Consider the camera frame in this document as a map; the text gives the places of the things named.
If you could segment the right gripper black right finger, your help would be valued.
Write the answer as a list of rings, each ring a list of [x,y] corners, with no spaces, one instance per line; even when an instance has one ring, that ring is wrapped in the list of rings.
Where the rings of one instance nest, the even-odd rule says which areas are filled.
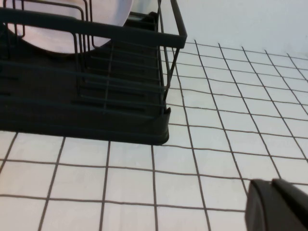
[[[282,179],[273,179],[272,185],[282,196],[296,218],[308,230],[308,195]]]

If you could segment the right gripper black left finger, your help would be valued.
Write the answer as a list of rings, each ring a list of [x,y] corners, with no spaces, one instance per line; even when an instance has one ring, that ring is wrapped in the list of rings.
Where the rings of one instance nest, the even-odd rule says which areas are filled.
[[[249,185],[245,222],[249,231],[286,231],[288,207],[274,187],[263,180]]]

